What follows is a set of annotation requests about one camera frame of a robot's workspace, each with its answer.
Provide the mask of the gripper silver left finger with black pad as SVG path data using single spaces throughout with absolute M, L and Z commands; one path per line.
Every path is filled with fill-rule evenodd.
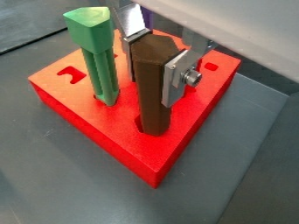
M 131 81 L 136 80 L 131 45 L 152 31 L 146 27 L 142 7 L 131 0 L 107 0 L 107 6 L 120 32 L 123 52 L 126 53 L 127 70 Z

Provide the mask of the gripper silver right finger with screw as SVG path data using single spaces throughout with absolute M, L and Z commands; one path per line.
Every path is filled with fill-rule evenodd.
M 187 86 L 195 88 L 202 80 L 197 71 L 202 57 L 215 49 L 218 43 L 189 28 L 183 29 L 182 42 L 191 48 L 182 50 L 164 64 L 162 104 L 170 108 L 183 97 Z

